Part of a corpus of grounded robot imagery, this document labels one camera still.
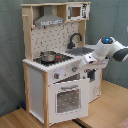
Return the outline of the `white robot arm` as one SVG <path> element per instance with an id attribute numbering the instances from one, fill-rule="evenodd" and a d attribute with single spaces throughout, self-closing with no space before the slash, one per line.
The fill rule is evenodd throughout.
<path id="1" fill-rule="evenodd" d="M 128 46 L 122 45 L 113 37 L 102 37 L 95 46 L 95 49 L 82 57 L 79 63 L 81 69 L 88 67 L 104 68 L 110 55 L 116 61 L 122 62 L 128 58 Z"/>

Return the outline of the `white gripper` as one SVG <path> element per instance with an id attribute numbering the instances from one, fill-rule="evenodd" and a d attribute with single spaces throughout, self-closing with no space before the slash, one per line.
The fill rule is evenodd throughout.
<path id="1" fill-rule="evenodd" d="M 107 59 L 97 60 L 95 59 L 91 53 L 83 56 L 79 63 L 80 69 L 97 69 L 97 68 L 105 68 L 108 64 Z"/>

